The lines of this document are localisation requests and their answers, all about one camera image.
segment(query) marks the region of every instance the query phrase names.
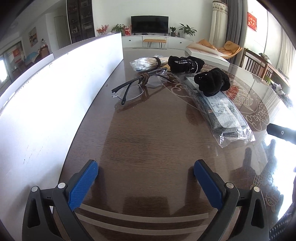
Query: wooden stool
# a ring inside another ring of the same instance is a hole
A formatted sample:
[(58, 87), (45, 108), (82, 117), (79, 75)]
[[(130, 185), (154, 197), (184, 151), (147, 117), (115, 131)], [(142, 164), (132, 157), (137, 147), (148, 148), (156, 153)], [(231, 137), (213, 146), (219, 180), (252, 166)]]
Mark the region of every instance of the wooden stool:
[(144, 39), (143, 42), (147, 42), (147, 47), (151, 47), (152, 43), (159, 43), (159, 47), (160, 47), (160, 43), (161, 43), (161, 47), (163, 47), (163, 43), (166, 44), (166, 40), (165, 39)]

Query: eyeglasses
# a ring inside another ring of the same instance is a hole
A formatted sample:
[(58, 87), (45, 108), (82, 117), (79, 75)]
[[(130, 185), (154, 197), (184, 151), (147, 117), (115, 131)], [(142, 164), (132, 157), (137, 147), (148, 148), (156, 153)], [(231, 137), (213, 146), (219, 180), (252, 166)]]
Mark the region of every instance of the eyeglasses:
[(135, 99), (144, 93), (143, 87), (147, 85), (147, 87), (155, 88), (161, 86), (165, 81), (170, 81), (168, 77), (164, 76), (164, 73), (167, 72), (167, 68), (157, 69), (148, 73), (143, 73), (139, 77), (130, 80), (115, 89), (112, 90), (113, 98), (118, 97), (121, 99), (121, 104), (124, 105), (126, 101)]

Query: potted plant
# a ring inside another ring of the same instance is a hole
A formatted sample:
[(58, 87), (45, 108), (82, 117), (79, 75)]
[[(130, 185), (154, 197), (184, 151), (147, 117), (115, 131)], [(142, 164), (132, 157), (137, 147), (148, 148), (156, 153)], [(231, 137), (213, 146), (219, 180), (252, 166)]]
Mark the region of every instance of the potted plant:
[(194, 28), (189, 27), (188, 25), (183, 25), (179, 28), (179, 30), (182, 30), (184, 33), (184, 38), (186, 39), (190, 39), (191, 36), (195, 36), (195, 33), (197, 33), (197, 30), (195, 30)]
[(109, 27), (109, 25), (105, 25), (105, 26), (102, 25), (102, 27), (99, 28), (99, 29), (97, 29), (96, 31), (97, 31), (100, 35), (104, 35), (104, 34), (106, 34), (108, 27)]
[(176, 33), (175, 33), (176, 28), (175, 28), (175, 27), (170, 27), (170, 30), (172, 31), (172, 32), (170, 33), (170, 35), (171, 35), (172, 37), (175, 37), (175, 36), (176, 36)]
[(116, 24), (112, 29), (111, 32), (112, 33), (121, 33), (121, 35), (123, 36), (124, 33), (124, 28), (126, 26), (124, 24)]

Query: cotton swab bundle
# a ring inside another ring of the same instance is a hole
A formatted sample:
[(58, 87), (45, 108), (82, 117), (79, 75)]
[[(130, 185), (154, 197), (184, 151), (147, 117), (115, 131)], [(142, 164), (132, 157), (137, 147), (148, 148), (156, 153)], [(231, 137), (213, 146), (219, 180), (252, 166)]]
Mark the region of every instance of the cotton swab bundle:
[[(164, 66), (168, 63), (168, 57), (158, 57), (160, 59), (160, 66)], [(152, 57), (145, 57), (145, 58), (139, 58), (134, 60), (133, 62), (130, 62), (132, 68), (134, 71), (142, 72), (147, 71), (151, 69), (155, 69), (158, 66), (158, 61), (156, 58)]]

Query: gray curtain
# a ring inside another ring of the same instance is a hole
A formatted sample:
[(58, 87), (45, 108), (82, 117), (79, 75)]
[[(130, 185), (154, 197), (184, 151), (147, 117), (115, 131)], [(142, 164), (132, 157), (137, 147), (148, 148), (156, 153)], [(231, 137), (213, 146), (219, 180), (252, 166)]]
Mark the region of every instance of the gray curtain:
[[(242, 28), (242, 1), (243, 0), (224, 0), (228, 5), (228, 24), (226, 32), (226, 42), (231, 41), (239, 45), (241, 28)], [(229, 59), (230, 63), (234, 63), (236, 56)]]

